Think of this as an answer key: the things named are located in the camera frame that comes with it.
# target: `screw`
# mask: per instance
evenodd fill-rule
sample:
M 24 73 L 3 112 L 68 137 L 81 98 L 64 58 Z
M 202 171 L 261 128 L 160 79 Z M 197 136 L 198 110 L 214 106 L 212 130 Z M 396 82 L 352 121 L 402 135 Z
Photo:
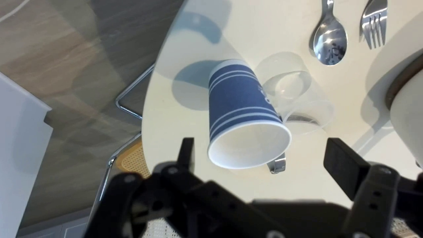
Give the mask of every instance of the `screw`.
M 170 167 L 169 169 L 168 169 L 168 173 L 169 174 L 176 174 L 178 172 L 178 169 L 177 168 L 175 168 L 175 167 Z
M 285 238 L 285 236 L 277 230 L 271 230 L 267 233 L 266 238 Z
M 132 175 L 132 174 L 127 175 L 127 176 L 124 178 L 125 183 L 130 183 L 130 182 L 132 182 L 132 181 L 134 181 L 134 180 L 135 180 L 135 176 L 134 176 L 134 175 Z
M 386 167 L 382 167 L 379 170 L 382 171 L 383 173 L 391 174 L 391 171 L 388 168 L 386 168 Z
M 352 238 L 370 238 L 370 236 L 362 232 L 355 232 L 354 234 L 352 234 Z

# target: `blue paper cup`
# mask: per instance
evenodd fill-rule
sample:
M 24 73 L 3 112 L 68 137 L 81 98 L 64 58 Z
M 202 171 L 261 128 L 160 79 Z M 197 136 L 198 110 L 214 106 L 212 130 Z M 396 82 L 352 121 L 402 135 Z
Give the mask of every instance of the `blue paper cup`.
M 209 159 L 227 169 L 266 164 L 288 148 L 291 133 L 250 67 L 241 60 L 217 65 L 209 77 Z

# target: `spoon handle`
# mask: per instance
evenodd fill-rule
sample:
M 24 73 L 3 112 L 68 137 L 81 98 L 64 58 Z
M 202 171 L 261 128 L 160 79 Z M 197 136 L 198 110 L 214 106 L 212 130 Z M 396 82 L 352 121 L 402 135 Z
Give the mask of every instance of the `spoon handle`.
M 333 15 L 333 1 L 334 0 L 322 0 L 324 13 Z

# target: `chair leg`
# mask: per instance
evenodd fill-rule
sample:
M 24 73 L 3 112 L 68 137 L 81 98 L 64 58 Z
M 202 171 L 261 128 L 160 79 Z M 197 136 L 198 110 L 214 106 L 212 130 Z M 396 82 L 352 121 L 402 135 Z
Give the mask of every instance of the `chair leg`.
M 96 198 L 94 200 L 93 207 L 91 208 L 89 221 L 91 220 L 91 216 L 93 215 L 94 211 L 97 209 L 97 206 L 98 206 L 99 202 L 102 200 L 102 198 L 104 196 L 104 192 L 106 191 L 106 187 L 107 187 L 107 181 L 109 179 L 109 174 L 110 174 L 110 171 L 112 170 L 112 167 L 113 167 L 113 164 L 114 164 L 116 158 L 118 157 L 118 155 L 120 154 L 120 152 L 122 150 L 124 150 L 127 146 L 129 146 L 132 142 L 134 142 L 140 136 L 141 136 L 141 132 L 138 132 L 134 137 L 132 137 L 125 144 L 123 144 L 119 149 L 117 149 L 112 154 L 112 156 L 110 157 L 110 159 L 109 159 L 109 161 L 107 163 L 106 171 L 104 172 L 102 181 L 100 183 L 100 187 L 99 187 L 99 189 L 97 191 L 97 195 L 96 195 Z
M 139 84 L 141 81 L 143 81 L 151 72 L 153 72 L 153 69 L 154 69 L 154 64 L 152 64 L 146 71 L 144 71 L 144 73 L 142 73 L 134 82 L 132 82 L 126 89 L 124 89 L 115 99 L 115 104 L 119 109 L 135 116 L 136 118 L 138 118 L 140 120 L 143 119 L 142 115 L 140 115 L 139 113 L 121 105 L 119 101 L 125 95 L 127 95 L 137 84 Z

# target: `table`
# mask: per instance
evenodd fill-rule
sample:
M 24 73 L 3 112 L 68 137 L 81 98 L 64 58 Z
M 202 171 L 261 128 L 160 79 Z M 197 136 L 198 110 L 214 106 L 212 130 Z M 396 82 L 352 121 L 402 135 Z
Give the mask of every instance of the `table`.
M 182 139 L 194 137 L 195 174 L 217 181 L 244 201 L 325 199 L 350 206 L 323 168 L 326 138 L 340 137 L 355 150 L 366 148 L 389 122 L 384 106 L 387 87 L 423 48 L 423 33 L 417 31 L 423 22 L 423 2 L 389 1 L 387 43 L 375 50 L 359 41 L 360 17 L 366 4 L 367 0 L 335 1 L 334 15 L 345 27 L 349 45 L 339 64 L 325 66 L 309 49 L 310 36 L 321 16 L 319 1 L 186 0 L 162 46 L 144 105 L 143 146 L 149 169 L 175 160 Z M 283 173 L 272 175 L 265 165 L 241 171 L 215 166 L 206 154 L 209 72 L 217 61 L 231 58 L 243 59 L 254 69 L 281 52 L 302 57 L 335 104 L 334 122 L 325 131 L 295 136 Z M 401 141 L 391 143 L 392 147 Z M 412 158 L 407 166 L 413 166 L 413 173 L 419 171 Z

